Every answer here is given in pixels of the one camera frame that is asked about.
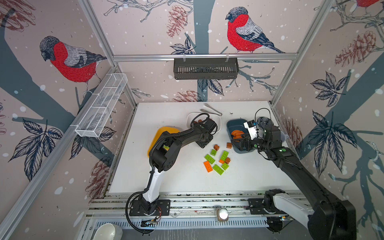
white cup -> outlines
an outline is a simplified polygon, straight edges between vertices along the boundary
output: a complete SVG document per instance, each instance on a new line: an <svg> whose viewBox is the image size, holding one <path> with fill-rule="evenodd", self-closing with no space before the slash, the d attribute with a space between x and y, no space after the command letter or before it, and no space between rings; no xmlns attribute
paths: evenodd
<svg viewBox="0 0 384 240"><path fill-rule="evenodd" d="M99 229L96 231L93 240L120 240L122 236L121 227L106 223L101 225Z"/></svg>

white plate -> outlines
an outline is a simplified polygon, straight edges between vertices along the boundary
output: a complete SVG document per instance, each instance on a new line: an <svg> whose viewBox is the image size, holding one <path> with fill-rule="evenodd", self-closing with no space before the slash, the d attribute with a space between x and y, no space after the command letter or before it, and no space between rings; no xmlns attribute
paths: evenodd
<svg viewBox="0 0 384 240"><path fill-rule="evenodd" d="M200 114L199 112L196 112L196 113L190 113L188 115L187 128L191 128L190 124L191 124L192 120L199 114ZM195 121L198 121L199 119L205 120L206 118L207 118L206 115L201 115ZM213 121L215 121L215 123L217 124L217 131L220 131L220 129L221 129L221 117L219 115L216 115L216 114L209 114L209 118L212 119Z"/></svg>

white wire basket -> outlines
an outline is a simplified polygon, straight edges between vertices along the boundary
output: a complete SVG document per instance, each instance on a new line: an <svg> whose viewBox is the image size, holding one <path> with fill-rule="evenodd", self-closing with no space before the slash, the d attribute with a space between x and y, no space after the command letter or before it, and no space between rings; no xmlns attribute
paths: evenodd
<svg viewBox="0 0 384 240"><path fill-rule="evenodd" d="M127 84L127 76L113 73L109 77L93 104L76 127L80 137L99 137L116 102Z"/></svg>

metal tongs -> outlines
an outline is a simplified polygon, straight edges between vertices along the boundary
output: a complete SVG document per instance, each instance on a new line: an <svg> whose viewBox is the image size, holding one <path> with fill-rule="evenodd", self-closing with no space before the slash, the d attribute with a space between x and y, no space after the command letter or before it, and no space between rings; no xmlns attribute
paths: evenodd
<svg viewBox="0 0 384 240"><path fill-rule="evenodd" d="M210 108L212 110L214 110L215 112L217 113L212 113L212 112L209 112L205 109L200 109L200 111L202 111L203 113L209 113L209 114L216 114L216 115L219 115L219 116L223 116L223 114L219 111L217 111L216 109L214 109L213 107L211 107L210 105L208 105L208 103L204 103L204 106L206 106L207 108Z"/></svg>

bird illustration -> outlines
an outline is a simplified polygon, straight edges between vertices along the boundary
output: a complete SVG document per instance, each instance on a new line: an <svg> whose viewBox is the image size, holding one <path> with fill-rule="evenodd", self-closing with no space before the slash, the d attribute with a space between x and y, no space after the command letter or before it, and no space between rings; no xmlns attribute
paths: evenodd
<svg viewBox="0 0 384 240"><path fill-rule="evenodd" d="M232 8L225 19L228 20L228 41L237 49L236 53L240 51L252 53L255 49L261 48L284 53L277 49L265 36L263 30L252 21L246 8Z"/></svg>
<svg viewBox="0 0 384 240"><path fill-rule="evenodd" d="M59 72L68 80L76 83L87 83L87 89L83 92L92 93L88 90L88 81L96 75L98 64L107 59L100 54L91 53L84 48L72 47L60 42L53 36L44 38L40 43L41 55L44 59L50 60Z"/></svg>

